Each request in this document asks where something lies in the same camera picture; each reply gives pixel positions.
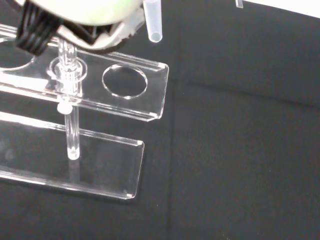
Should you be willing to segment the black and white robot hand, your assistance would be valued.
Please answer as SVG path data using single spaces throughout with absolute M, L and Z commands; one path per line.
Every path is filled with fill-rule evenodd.
M 141 0 L 14 0 L 15 44 L 41 55 L 53 37 L 91 53 L 121 48 L 145 23 Z

